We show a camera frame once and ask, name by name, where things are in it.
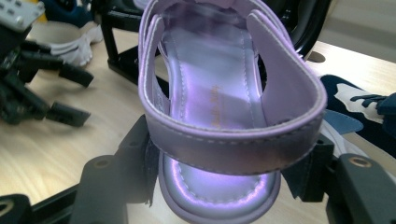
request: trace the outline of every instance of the lavender sandal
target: lavender sandal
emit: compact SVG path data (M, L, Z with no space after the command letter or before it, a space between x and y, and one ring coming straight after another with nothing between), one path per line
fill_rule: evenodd
M157 47L169 99L154 74ZM262 216L279 192L279 170L316 143L326 105L324 88L272 10L259 0L151 1L139 63L139 95L171 209L193 223Z

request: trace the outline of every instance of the insole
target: insole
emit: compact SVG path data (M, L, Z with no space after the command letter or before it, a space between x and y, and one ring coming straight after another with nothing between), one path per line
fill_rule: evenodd
M231 9L178 4L164 15L170 116L200 127L265 127L261 83L245 22Z

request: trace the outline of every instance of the white wall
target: white wall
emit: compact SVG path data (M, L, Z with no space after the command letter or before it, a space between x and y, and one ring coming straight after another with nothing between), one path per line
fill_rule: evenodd
M396 0L336 0L319 40L396 63Z

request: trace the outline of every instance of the wooden table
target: wooden table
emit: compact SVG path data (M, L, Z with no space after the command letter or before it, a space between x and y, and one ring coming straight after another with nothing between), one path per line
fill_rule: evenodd
M115 35L120 50L137 43L137 34L116 31ZM46 71L40 71L29 85L49 103L58 101L92 112L83 127L50 120L27 120L18 126L0 121L0 195L26 194L34 204L77 184L84 164L114 154L144 113L136 85L108 69L104 42L92 46L92 51L86 69L95 78L89 88ZM319 75L334 74L379 94L396 91L394 63L320 42L314 51L326 58L324 63L308 62ZM324 208L325 203L294 200L283 181L273 208L255 223L328 223ZM185 223L168 208L158 185L152 207L130 204L128 211L130 223Z

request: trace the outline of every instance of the sandal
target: sandal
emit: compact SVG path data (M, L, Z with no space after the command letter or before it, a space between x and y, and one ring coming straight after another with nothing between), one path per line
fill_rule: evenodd
M315 145L326 105L279 19L259 0L154 0L138 46L139 96L170 208L193 223L261 217L279 192L279 170ZM154 73L157 47L169 98Z

